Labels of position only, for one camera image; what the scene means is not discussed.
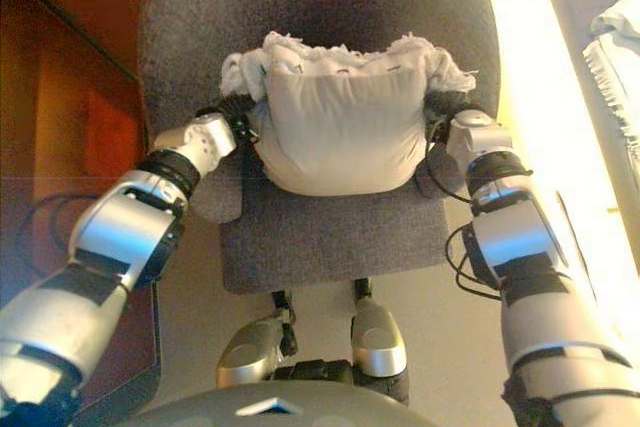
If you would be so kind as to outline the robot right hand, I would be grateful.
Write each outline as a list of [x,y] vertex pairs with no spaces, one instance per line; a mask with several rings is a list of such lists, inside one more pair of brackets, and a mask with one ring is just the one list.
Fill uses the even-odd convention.
[[424,98],[425,115],[429,119],[446,117],[451,119],[466,110],[481,110],[478,103],[472,102],[469,95],[457,91],[432,91]]

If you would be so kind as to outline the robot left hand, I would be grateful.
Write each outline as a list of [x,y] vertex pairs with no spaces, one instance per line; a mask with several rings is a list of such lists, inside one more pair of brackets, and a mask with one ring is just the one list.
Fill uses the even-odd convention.
[[256,106],[256,102],[250,95],[230,95],[217,97],[210,105],[201,108],[194,114],[195,117],[220,113],[229,123],[247,122],[248,113]]

